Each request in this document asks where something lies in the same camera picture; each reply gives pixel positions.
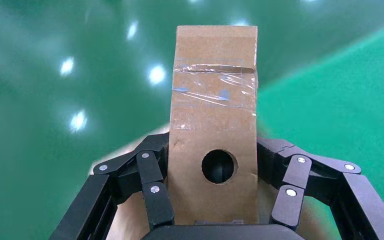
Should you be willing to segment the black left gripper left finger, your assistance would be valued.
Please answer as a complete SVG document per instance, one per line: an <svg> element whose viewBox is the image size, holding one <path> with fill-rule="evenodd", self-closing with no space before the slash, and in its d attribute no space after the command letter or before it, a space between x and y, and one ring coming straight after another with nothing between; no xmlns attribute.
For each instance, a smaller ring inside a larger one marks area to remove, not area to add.
<svg viewBox="0 0 384 240"><path fill-rule="evenodd" d="M107 239L119 205L135 193L143 196L150 230L173 225L174 210L164 184L168 145L168 132L148 135L134 150L97 164L50 239Z"/></svg>

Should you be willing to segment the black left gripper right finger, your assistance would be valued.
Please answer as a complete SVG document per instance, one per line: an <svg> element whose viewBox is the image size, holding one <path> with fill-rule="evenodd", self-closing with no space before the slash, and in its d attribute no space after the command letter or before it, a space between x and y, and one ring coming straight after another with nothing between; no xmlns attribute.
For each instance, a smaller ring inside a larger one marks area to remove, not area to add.
<svg viewBox="0 0 384 240"><path fill-rule="evenodd" d="M361 168L311 154L284 140L258 137L257 174L278 193L270 223L295 231L304 197L329 206L344 240L384 240L384 202Z"/></svg>

